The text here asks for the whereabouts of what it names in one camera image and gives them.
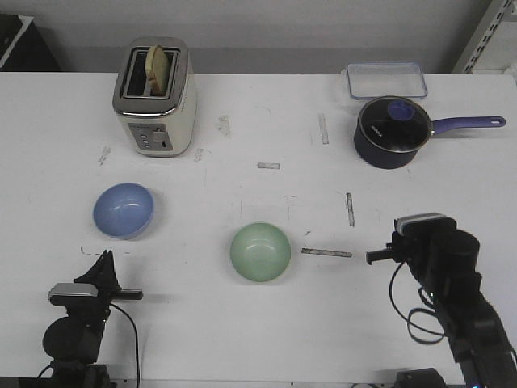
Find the pot lid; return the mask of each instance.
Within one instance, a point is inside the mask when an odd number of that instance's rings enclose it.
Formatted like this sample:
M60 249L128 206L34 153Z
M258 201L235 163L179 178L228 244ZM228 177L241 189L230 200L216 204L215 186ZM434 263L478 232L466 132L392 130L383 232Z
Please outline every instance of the pot lid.
M376 147L389 152L411 152L431 136L432 123L426 111L410 99L387 96L364 105L359 129Z

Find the saucepan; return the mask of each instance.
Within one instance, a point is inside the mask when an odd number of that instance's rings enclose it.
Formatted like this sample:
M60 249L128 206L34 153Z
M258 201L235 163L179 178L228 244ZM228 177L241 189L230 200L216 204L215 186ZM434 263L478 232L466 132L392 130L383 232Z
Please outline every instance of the saucepan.
M366 103L357 119L355 149L375 167L393 169L409 163L432 135L458 128L502 127L501 116L449 117L431 121L410 99L385 96Z

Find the gray tape strip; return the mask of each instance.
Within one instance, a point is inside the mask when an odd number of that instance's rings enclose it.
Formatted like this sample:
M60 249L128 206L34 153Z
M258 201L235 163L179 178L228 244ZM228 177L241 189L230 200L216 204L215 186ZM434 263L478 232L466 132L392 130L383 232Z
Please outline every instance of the gray tape strip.
M309 249L309 248L301 248L301 253L305 253L305 254L307 254L307 255L324 255L324 256L352 257L352 253L350 253L350 252L328 251L327 249Z
M263 163L259 162L257 163L258 168L270 168L272 170L279 170L280 169L280 163Z
M320 132L322 133L322 143L329 144L329 133L326 130L325 115L323 113L318 113L317 120L320 123Z
M354 219L354 206L352 205L352 194L347 193L347 209L348 209L348 224L350 226L355 226L355 219Z

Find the black cable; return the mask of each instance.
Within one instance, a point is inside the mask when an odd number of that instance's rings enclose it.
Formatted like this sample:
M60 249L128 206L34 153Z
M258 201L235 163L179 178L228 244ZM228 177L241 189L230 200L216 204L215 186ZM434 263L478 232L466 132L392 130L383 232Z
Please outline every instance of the black cable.
M393 275L391 276L391 280L389 281L389 301L391 302L391 306L393 306L393 308L395 309L395 311L397 311L397 314L402 318L404 319L404 321L407 322L408 326L412 326L412 327L415 327L417 329L419 329L420 331L423 331L424 333L427 333L427 334L432 334L432 335L437 335L439 337L444 337L445 334L444 333L438 333L437 331L432 331L432 330L429 330L429 329L426 329L425 327L421 327L419 325L417 325L416 323L412 323L397 307L397 305L395 304L395 301L393 300L393 282L395 281L395 278L397 277L397 274L398 272L401 270L402 266L404 265L404 262L398 264L397 266L397 269L395 269L395 272L393 273Z
M436 318L436 314L433 310L428 310L428 309L422 309L422 308L416 308L416 309L412 309L410 311L410 313L407 315L407 321L406 321L406 324L407 324L407 332L410 334L410 337L411 339L418 343L418 344L421 344L421 345L435 345L437 344L438 342L440 342L441 340L443 340L443 338L445 338L445 333L443 333L438 339L421 339L421 338L418 338L415 334L413 334L411 332L411 317L414 315L414 314L417 314L417 313L421 313L421 314L426 314L426 315L430 315L431 317L433 318Z
M129 316L129 314L126 313L124 310L122 310L120 307L118 307L117 305L114 305L113 303L110 303L110 306L113 307L114 309L117 309L118 311L120 311L122 314L124 314L126 316L127 319L129 319L129 322L132 325L132 329L135 332L135 361L137 363L137 388L139 388L140 387L140 358L138 356L138 331L137 331L137 325L135 325L134 321Z
M418 295L420 296L420 300L422 301L422 303L424 305L426 305L427 307L429 307L431 310L435 310L435 305L433 305L432 302L430 302L427 297L426 297L426 294L424 293L424 289L423 287L420 287L418 289Z
M36 386L38 386L38 387L40 386L40 379L41 379L41 376L43 376L43 373L45 373L46 371L48 371L50 368L51 368L51 365L50 365L50 364L48 364L47 366L45 366L45 367L41 370L40 374L38 374L38 377L36 377L36 381L37 381Z
M356 386L359 386L359 385L361 385L361 386L362 386L363 384L364 384L364 385L368 385L368 386L370 386L371 388L379 388L379 387L378 387L378 386L376 386L375 384L366 384L366 383L358 383L358 382L356 382L356 383L352 384L350 388L355 388Z
M45 367L41 370L40 374L38 374L38 377L36 377L36 380L37 380L37 379L40 379L40 378L41 378L41 376L43 376L43 373L45 373L45 372L46 372L46 371L48 371L49 369L50 369L50 364L48 364L47 366L45 366Z

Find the white wall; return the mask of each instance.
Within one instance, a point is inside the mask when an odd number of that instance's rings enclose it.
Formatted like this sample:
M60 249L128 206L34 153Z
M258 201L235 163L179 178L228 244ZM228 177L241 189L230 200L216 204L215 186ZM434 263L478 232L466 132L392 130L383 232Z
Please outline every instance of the white wall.
M36 17L65 70L118 71L138 36L176 36L196 72L337 73L414 60L448 72L490 0L2 0Z

